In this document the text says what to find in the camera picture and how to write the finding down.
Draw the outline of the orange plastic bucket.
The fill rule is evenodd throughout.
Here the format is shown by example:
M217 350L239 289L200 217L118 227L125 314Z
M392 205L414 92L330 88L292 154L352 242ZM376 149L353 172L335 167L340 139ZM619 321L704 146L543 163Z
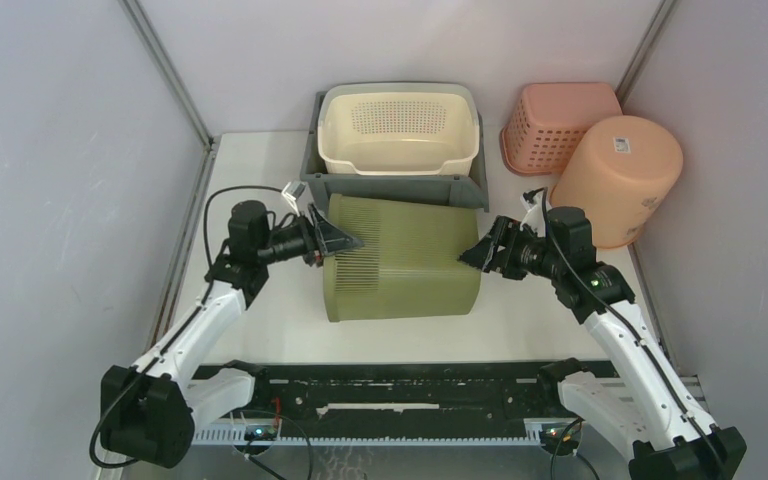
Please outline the orange plastic bucket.
M577 207L599 249L626 246L663 202L681 174L677 139L637 116L601 120L582 137L549 195L553 207Z

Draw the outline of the green perforated waste bin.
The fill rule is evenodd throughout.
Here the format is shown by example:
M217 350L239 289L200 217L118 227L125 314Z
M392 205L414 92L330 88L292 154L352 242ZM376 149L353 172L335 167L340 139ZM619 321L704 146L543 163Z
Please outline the green perforated waste bin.
M330 322L466 315L481 274L459 262L478 241L471 209L334 194L328 218L362 247L323 266Z

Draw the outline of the pink perforated plastic basket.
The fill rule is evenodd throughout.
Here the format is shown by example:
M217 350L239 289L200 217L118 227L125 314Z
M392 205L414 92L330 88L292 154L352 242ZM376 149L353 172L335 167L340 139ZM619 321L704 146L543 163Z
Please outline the pink perforated plastic basket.
M521 176L558 174L593 125L621 114L607 83L530 84L501 130L503 162Z

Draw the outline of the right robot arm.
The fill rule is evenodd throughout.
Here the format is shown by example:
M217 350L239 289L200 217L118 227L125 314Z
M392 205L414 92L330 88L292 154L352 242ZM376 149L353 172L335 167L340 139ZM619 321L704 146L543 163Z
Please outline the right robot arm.
M622 455L633 479L731 479L747 451L699 404L650 333L622 273L598 260L592 226L576 207L543 211L545 233L499 216L461 263L510 280L550 280L557 299L608 355L633 400L606 391L576 359L541 369L539 406L589 423Z

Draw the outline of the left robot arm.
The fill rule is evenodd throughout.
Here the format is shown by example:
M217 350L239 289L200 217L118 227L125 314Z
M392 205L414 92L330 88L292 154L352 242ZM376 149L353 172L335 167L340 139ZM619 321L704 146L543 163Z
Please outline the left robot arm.
M96 449L125 456L122 467L147 462L176 466L201 429L235 409L250 417L271 407L271 388L243 367L226 366L207 380L194 375L227 328L242 319L269 279L268 268L302 259L320 266L327 257L363 242L327 220L315 207L274 229L265 205L236 204L228 237L209 267L203 296L189 316L127 367L112 366L101 380L100 419L89 456L100 468L112 463Z

